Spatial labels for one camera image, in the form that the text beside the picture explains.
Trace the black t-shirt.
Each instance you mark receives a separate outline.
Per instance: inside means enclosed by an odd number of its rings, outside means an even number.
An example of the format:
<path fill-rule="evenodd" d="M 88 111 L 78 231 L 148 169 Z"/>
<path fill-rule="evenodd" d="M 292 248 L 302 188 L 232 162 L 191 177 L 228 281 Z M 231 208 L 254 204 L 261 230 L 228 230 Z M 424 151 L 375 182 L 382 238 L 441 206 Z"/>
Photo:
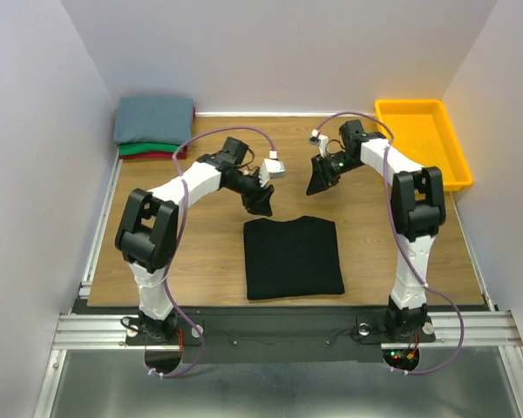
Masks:
<path fill-rule="evenodd" d="M 333 221 L 251 220 L 243 226 L 243 243 L 249 300 L 345 292 Z"/>

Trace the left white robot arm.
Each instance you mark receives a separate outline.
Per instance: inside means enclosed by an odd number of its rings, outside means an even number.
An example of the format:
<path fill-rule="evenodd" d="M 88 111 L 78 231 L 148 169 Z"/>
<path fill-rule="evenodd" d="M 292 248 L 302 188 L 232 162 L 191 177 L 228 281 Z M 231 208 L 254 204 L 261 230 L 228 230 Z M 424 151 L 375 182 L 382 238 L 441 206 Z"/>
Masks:
<path fill-rule="evenodd" d="M 168 270 L 176 254 L 187 210 L 200 199 L 226 188 L 241 196 L 248 213 L 270 217 L 272 179 L 284 176 L 284 163 L 271 150 L 253 172 L 243 170 L 249 146 L 229 137 L 222 148 L 204 154 L 179 177 L 149 191 L 133 190 L 126 201 L 115 246 L 132 271 L 139 293 L 138 319 L 126 321 L 128 332 L 159 343 L 177 334 L 174 303 L 166 294 Z"/>

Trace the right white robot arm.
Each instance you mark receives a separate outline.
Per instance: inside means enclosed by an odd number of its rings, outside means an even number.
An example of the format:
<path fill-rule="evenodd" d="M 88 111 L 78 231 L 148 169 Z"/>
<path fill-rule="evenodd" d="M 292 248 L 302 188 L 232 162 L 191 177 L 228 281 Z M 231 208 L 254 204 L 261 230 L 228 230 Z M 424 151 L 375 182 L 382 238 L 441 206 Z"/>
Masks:
<path fill-rule="evenodd" d="M 385 310 L 388 337 L 416 333 L 427 322 L 426 288 L 430 252 L 445 223 L 442 172 L 424 167 L 395 149 L 381 132 L 366 132 L 351 120 L 339 129 L 343 148 L 329 152 L 329 138 L 315 129 L 309 143 L 318 148 L 311 159 L 312 175 L 306 194 L 326 191 L 346 172 L 363 165 L 373 168 L 385 183 L 388 215 L 397 245 L 394 286 Z"/>

